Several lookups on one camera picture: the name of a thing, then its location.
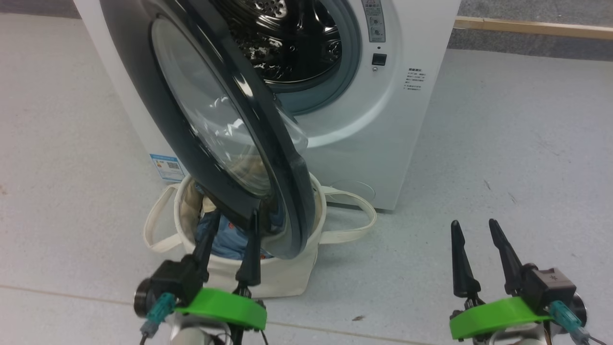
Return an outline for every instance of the open washing machine door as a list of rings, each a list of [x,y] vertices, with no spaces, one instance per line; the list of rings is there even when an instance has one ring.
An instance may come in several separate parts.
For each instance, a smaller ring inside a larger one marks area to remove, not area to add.
[[[307,139],[207,0],[104,0],[111,36],[142,101],[189,173],[262,247],[298,255],[314,222]]]

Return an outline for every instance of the instruction label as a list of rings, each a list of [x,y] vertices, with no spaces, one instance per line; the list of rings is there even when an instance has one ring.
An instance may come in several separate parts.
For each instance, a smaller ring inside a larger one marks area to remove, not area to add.
[[[153,164],[158,169],[159,176],[162,180],[181,182],[185,177],[185,173],[181,169],[179,160],[176,157],[168,157],[162,155],[149,155]]]
[[[406,74],[404,89],[419,91],[422,89],[424,81],[425,73],[422,72],[421,68],[409,68],[409,72]]]
[[[385,21],[381,0],[362,0],[370,42],[385,42]]]

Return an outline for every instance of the green plastic part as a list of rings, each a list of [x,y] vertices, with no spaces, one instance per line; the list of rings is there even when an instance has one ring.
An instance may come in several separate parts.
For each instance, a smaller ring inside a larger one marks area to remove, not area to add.
[[[263,306],[250,298],[217,289],[203,288],[189,306],[175,308],[175,311],[255,330],[266,328],[267,313]]]
[[[468,339],[517,325],[545,320],[551,320],[551,316],[536,315],[521,297],[511,297],[463,311],[449,321],[449,329],[452,338]]]

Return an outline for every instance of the wooden strip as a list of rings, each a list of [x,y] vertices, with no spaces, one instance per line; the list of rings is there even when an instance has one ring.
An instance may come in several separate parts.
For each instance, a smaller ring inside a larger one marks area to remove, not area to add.
[[[454,28],[613,40],[613,28],[538,21],[456,17]]]

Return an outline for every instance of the laundry basket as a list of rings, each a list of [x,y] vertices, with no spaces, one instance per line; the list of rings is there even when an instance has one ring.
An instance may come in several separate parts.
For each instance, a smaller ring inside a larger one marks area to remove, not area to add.
[[[182,244],[187,253],[194,251],[194,234],[196,225],[199,221],[200,208],[203,196],[195,188],[195,180],[186,176],[180,184],[170,185],[164,190],[156,204],[151,209],[145,226],[143,237],[147,246],[155,252],[166,252],[175,246]],[[318,245],[338,244],[355,241],[363,237],[376,221],[375,209],[363,198],[348,192],[343,192],[332,187],[324,187],[311,174],[311,185],[313,186],[316,215],[311,236],[306,242],[304,251],[290,260],[279,258],[266,258],[261,260],[261,281],[258,286],[250,288],[253,297],[286,297],[300,295],[307,288],[307,283],[317,260]],[[153,242],[153,233],[156,228],[159,215],[172,196],[175,195],[174,216],[177,226],[177,234],[174,234],[162,241]],[[352,198],[356,205],[360,207],[370,219],[370,223],[364,227],[322,231],[326,221],[326,195],[345,195]],[[215,287],[228,292],[233,291],[237,286],[235,280],[236,272],[241,265],[240,260],[231,260],[211,254],[208,262],[208,272],[210,273],[207,287]]]

